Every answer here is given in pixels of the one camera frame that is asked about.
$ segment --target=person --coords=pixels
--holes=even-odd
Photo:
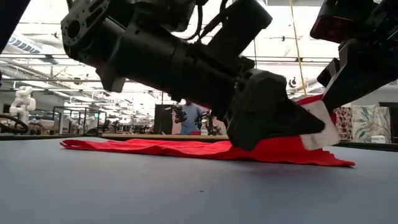
[[[192,131],[199,131],[198,126],[195,124],[195,119],[203,113],[201,108],[190,100],[185,100],[186,103],[182,105],[182,109],[187,114],[185,121],[180,121],[178,118],[174,122],[181,123],[180,134],[191,134]]]

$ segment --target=floral curtain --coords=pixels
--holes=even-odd
[[[335,109],[336,128],[340,141],[353,140],[353,113],[351,107],[339,107]]]
[[[378,105],[352,106],[353,141],[371,142],[372,136],[384,136],[391,142],[390,112],[387,107]]]

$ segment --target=gray table surface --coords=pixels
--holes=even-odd
[[[1,224],[398,222],[394,152],[330,147],[351,169],[74,151],[60,141],[0,142]]]

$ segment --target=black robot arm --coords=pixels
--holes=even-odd
[[[272,21],[264,0],[238,0],[197,33],[184,31],[196,0],[80,0],[62,21],[63,43],[73,59],[96,67],[103,87],[122,91],[126,78],[211,108],[223,118],[231,142],[253,149],[264,138],[317,133],[324,123],[290,101],[281,75],[254,68],[243,50]],[[207,44],[200,38],[218,24]],[[203,86],[206,91],[198,92]]]
[[[326,0],[310,35],[339,43],[318,81],[331,111],[398,78],[398,1]]]
[[[180,105],[176,106],[176,105],[172,105],[172,110],[175,113],[175,118],[179,121],[179,122],[184,122],[187,120],[187,114],[186,112],[182,109],[182,107]]]

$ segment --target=red cloth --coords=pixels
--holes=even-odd
[[[320,100],[322,96],[312,96],[299,101],[300,104]],[[244,151],[233,147],[229,141],[216,143],[197,141],[158,141],[131,139],[125,142],[93,142],[64,140],[61,145],[66,149],[80,149],[105,152],[124,152],[134,154],[164,155],[203,159],[252,159],[259,162],[284,162],[291,164],[311,164],[320,166],[354,166],[354,162],[336,159],[323,149],[308,151],[304,148],[300,136],[262,140],[257,147]]]

